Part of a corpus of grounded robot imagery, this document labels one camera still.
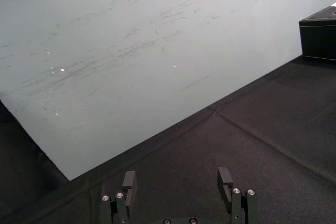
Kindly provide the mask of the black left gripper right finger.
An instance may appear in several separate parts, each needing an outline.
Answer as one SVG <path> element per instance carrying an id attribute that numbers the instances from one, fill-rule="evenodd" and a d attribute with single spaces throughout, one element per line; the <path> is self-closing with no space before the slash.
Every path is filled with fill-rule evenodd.
<path id="1" fill-rule="evenodd" d="M 217 169 L 217 188 L 231 223 L 258 223 L 257 194 L 254 189 L 242 191 L 234 186 L 226 167 Z"/>

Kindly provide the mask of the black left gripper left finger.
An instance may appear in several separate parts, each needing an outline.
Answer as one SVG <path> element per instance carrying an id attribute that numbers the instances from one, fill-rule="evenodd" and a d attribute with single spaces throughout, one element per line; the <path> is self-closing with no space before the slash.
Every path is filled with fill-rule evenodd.
<path id="1" fill-rule="evenodd" d="M 105 188 L 100 196 L 99 223 L 130 223 L 131 211 L 137 193 L 136 171 L 125 173 L 122 190 L 109 195 Z"/>

